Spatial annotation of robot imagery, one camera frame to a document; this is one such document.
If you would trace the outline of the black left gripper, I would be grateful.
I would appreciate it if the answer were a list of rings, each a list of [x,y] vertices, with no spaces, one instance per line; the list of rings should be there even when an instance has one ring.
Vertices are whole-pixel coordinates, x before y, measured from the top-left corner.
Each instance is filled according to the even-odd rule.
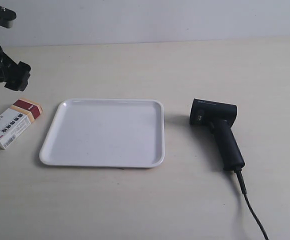
[[[15,63],[4,53],[0,45],[0,83],[5,82],[5,88],[12,91],[24,91],[28,86],[30,71],[30,65],[22,61]]]

